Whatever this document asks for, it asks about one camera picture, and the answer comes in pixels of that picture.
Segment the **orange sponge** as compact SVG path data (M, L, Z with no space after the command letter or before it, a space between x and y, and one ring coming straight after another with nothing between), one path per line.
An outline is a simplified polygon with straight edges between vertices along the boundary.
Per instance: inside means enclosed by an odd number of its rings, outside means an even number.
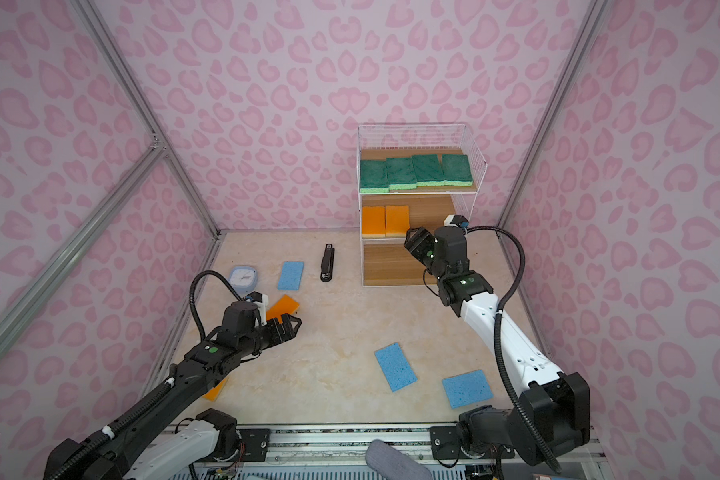
M363 238L386 237L386 208L384 206L364 206L361 215Z
M385 236L404 238L410 228L410 211L407 205L385 207Z
M282 322L284 315L293 316L299 309L300 304L291 296L284 294L278 301L270 306L266 312L266 320L278 320Z
M220 394L222 393L226 384L227 384L227 379L220 381L216 386L214 386L211 390L209 390L203 396L203 398L205 400L215 402L218 399L218 397L220 396Z

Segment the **green sponge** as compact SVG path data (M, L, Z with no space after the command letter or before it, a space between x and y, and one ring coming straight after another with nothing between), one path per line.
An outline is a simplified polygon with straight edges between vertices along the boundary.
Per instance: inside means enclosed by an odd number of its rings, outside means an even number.
M417 178L411 157L387 158L386 171L390 191L417 188Z
M389 191L389 185L385 160L360 160L359 192L361 194L384 194Z
M445 177L436 154L420 154L411 157L416 185L418 187L441 187Z
M473 176L469 158L464 154L444 154L441 160L444 185L471 187Z

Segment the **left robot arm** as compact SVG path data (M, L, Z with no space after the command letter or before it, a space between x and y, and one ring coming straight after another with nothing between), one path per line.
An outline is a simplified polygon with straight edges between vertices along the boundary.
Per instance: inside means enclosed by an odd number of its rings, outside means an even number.
M219 279L234 296L222 323L207 332L196 307L196 288L206 276ZM258 306L241 297L213 270L192 280L189 307L200 342L169 369L166 380L123 415L78 443L67 439L49 455L46 479L124 479L127 471L179 413L219 385L241 364L297 336L302 321L283 314L265 320Z

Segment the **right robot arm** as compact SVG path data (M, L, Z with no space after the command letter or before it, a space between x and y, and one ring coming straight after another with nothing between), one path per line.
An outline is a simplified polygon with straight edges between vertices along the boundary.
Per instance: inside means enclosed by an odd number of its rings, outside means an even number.
M459 415L453 458L490 455L499 466L506 450L526 464L545 464L560 474L562 456L590 440L591 393L578 373L566 373L543 354L518 327L506 306L524 271L517 270L509 289L498 295L471 268L467 237L477 232L464 219L434 232L407 231L404 246L437 283L442 304L451 308L491 349L509 409L482 406Z

